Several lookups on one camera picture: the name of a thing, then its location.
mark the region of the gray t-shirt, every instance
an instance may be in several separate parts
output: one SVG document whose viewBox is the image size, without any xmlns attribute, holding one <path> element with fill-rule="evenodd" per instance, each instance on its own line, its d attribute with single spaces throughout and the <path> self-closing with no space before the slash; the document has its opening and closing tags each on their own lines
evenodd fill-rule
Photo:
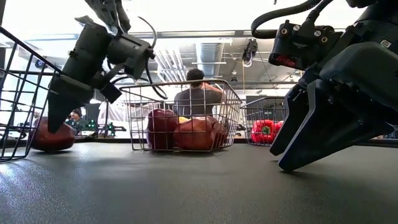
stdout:
<svg viewBox="0 0 398 224">
<path fill-rule="evenodd" d="M 222 97 L 222 93 L 214 90 L 187 89 L 175 95 L 174 106 L 180 116 L 212 116 L 214 105 L 221 104 Z"/>
</svg>

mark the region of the dark hair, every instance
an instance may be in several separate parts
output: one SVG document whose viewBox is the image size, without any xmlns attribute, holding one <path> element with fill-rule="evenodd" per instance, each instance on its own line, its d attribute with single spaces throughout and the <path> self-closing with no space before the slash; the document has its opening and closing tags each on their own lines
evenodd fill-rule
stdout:
<svg viewBox="0 0 398 224">
<path fill-rule="evenodd" d="M 203 80 L 205 77 L 205 74 L 203 73 L 202 70 L 199 70 L 197 68 L 191 69 L 187 73 L 187 81 L 192 81 L 192 80 Z M 191 83 L 192 87 L 197 87 L 200 86 L 201 82 L 197 83 Z"/>
<path fill-rule="evenodd" d="M 72 112 L 74 112 L 74 113 L 77 114 L 79 117 L 81 117 L 81 109 L 80 109 L 80 108 L 74 109 Z"/>
</svg>

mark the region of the person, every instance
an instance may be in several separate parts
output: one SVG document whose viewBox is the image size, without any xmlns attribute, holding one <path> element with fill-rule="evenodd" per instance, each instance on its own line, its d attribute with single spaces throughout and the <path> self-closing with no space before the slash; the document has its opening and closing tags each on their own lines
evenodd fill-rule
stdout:
<svg viewBox="0 0 398 224">
<path fill-rule="evenodd" d="M 191 116 L 213 116 L 214 105 L 221 104 L 224 98 L 223 91 L 206 82 L 200 82 L 204 77 L 203 71 L 197 68 L 188 71 L 187 81 L 198 80 L 198 82 L 191 83 L 189 89 L 175 95 L 174 105 L 179 116 L 188 118 Z"/>
<path fill-rule="evenodd" d="M 81 109 L 77 108 L 70 113 L 70 118 L 73 120 L 73 127 L 76 129 L 76 134 L 84 131 L 88 122 L 81 117 Z"/>
</svg>

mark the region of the wire basket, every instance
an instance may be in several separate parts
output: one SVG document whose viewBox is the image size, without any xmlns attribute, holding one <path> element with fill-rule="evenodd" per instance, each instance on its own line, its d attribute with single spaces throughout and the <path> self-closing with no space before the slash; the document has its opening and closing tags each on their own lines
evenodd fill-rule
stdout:
<svg viewBox="0 0 398 224">
<path fill-rule="evenodd" d="M 231 146 L 242 101 L 226 81 L 206 81 L 219 91 L 190 88 L 195 81 L 120 88 L 132 149 L 209 152 Z M 155 88 L 166 90 L 168 99 L 158 97 Z M 183 96 L 176 98 L 177 93 Z"/>
<path fill-rule="evenodd" d="M 271 146 L 286 117 L 284 97 L 263 97 L 241 109 L 248 144 Z"/>
<path fill-rule="evenodd" d="M 5 68 L 0 68 L 0 162 L 6 162 L 28 155 L 36 129 L 34 123 L 39 123 L 42 117 L 47 104 L 47 86 L 53 75 L 44 70 L 51 68 L 54 73 L 61 70 L 2 27 L 0 39 L 1 47 L 9 55 Z M 23 60 L 16 54 L 27 59 L 23 71 L 10 70 L 13 62 Z M 31 65 L 41 67 L 41 72 L 31 72 Z"/>
</svg>

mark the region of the black table surface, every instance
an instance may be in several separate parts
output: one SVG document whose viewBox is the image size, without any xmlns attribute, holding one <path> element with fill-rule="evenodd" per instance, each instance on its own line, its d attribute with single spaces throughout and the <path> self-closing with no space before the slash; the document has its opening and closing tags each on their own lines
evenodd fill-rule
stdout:
<svg viewBox="0 0 398 224">
<path fill-rule="evenodd" d="M 0 223 L 397 223 L 397 168 L 391 148 L 351 147 L 285 174 L 266 147 L 80 143 L 0 164 Z"/>
</svg>

